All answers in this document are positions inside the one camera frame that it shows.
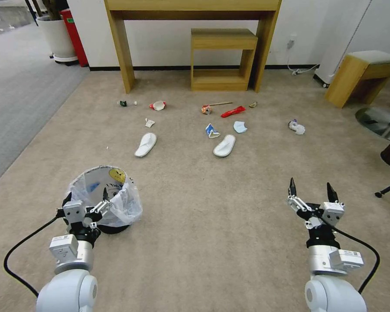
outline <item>red crumpled cup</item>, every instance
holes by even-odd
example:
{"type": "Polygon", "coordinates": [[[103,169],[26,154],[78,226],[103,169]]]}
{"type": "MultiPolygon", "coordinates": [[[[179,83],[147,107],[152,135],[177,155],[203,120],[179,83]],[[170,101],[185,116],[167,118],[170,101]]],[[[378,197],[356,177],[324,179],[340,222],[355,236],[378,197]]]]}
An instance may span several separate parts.
{"type": "Polygon", "coordinates": [[[155,111],[161,111],[163,108],[166,107],[166,102],[156,101],[156,102],[150,104],[149,107],[155,111]]]}

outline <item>gray cushion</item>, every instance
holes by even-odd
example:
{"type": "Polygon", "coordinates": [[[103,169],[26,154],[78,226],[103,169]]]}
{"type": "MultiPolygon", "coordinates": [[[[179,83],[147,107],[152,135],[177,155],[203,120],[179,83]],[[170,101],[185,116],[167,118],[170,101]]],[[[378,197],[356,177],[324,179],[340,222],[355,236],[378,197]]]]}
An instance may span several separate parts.
{"type": "Polygon", "coordinates": [[[390,54],[386,52],[371,50],[352,52],[348,55],[354,56],[370,64],[387,64],[390,63],[390,54]]]}

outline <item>white plastic bag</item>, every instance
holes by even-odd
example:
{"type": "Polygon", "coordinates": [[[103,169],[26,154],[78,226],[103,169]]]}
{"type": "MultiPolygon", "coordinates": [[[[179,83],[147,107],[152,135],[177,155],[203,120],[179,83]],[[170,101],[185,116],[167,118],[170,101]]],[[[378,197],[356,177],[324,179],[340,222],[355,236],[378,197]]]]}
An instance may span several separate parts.
{"type": "Polygon", "coordinates": [[[133,180],[120,168],[99,166],[80,174],[68,187],[72,201],[81,200],[86,206],[95,206],[103,199],[104,188],[113,206],[98,225],[122,227],[132,224],[142,215],[142,203],[133,180]]]}

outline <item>power cord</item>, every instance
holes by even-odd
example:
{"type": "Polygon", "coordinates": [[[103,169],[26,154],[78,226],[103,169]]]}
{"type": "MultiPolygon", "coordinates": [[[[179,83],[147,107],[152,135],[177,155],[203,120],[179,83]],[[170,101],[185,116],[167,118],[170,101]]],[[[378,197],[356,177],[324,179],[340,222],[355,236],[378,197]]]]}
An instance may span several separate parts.
{"type": "Polygon", "coordinates": [[[291,48],[288,48],[288,50],[287,50],[287,68],[292,72],[292,76],[296,76],[296,75],[299,75],[299,74],[303,74],[304,72],[311,71],[311,70],[313,70],[316,66],[319,66],[319,64],[316,64],[315,66],[312,66],[311,68],[305,69],[305,70],[300,70],[299,68],[297,68],[297,69],[291,69],[290,66],[289,66],[290,49],[291,49],[291,48]]]}
{"type": "Polygon", "coordinates": [[[341,231],[339,229],[337,229],[335,226],[333,225],[330,225],[327,221],[324,220],[324,218],[322,216],[320,216],[320,218],[322,219],[322,221],[325,222],[325,224],[327,226],[329,226],[332,230],[338,232],[339,234],[342,234],[344,235],[345,237],[348,237],[349,239],[353,240],[353,241],[356,241],[357,243],[360,243],[361,245],[364,245],[365,247],[367,247],[368,249],[370,249],[375,255],[376,255],[376,263],[374,264],[374,267],[373,269],[371,270],[370,274],[368,274],[368,276],[366,277],[366,279],[364,280],[364,282],[362,283],[362,285],[360,286],[358,292],[361,294],[365,288],[365,286],[367,286],[368,282],[371,280],[371,278],[374,276],[374,274],[376,273],[379,265],[380,265],[380,254],[377,252],[377,250],[375,250],[374,247],[372,247],[371,245],[367,244],[366,242],[350,235],[350,234],[347,234],[345,233],[344,231],[341,231]]]}
{"type": "Polygon", "coordinates": [[[55,222],[56,219],[60,218],[61,215],[59,213],[57,213],[57,215],[51,220],[49,221],[48,223],[44,224],[43,226],[41,226],[40,228],[38,228],[36,231],[34,231],[33,233],[29,234],[28,236],[26,236],[24,239],[22,239],[19,243],[17,243],[16,245],[14,245],[12,247],[12,249],[9,250],[9,252],[7,253],[7,255],[5,256],[4,258],[4,262],[3,262],[3,266],[4,266],[4,270],[9,274],[11,275],[12,277],[14,277],[16,280],[18,280],[19,282],[21,282],[24,286],[26,286],[35,296],[36,298],[39,296],[39,293],[36,291],[36,289],[34,289],[32,287],[32,285],[30,285],[27,281],[25,281],[23,278],[21,278],[20,276],[18,276],[17,274],[15,274],[14,272],[12,272],[10,269],[9,269],[9,266],[7,265],[7,262],[9,260],[9,257],[10,255],[12,254],[12,252],[14,252],[16,250],[17,247],[19,247],[21,244],[23,244],[25,241],[27,241],[28,239],[30,239],[31,237],[35,236],[36,234],[38,234],[41,230],[43,230],[44,228],[46,228],[47,226],[51,225],[53,222],[55,222]]]}

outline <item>wooden side table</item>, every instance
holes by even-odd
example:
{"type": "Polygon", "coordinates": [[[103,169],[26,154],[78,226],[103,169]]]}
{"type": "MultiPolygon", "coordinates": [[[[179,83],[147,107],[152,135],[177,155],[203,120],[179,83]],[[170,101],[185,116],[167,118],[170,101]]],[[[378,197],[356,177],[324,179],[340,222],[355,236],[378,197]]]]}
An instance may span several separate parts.
{"type": "Polygon", "coordinates": [[[191,30],[191,89],[193,91],[246,91],[256,52],[257,37],[248,29],[191,30]],[[239,69],[194,69],[194,50],[243,50],[239,69]]]}
{"type": "Polygon", "coordinates": [[[124,20],[258,20],[249,82],[259,92],[282,0],[104,1],[126,93],[130,93],[135,78],[124,20]]]}
{"type": "Polygon", "coordinates": [[[349,53],[329,85],[325,99],[339,108],[351,95],[371,104],[389,77],[389,53],[375,50],[349,53]]]}

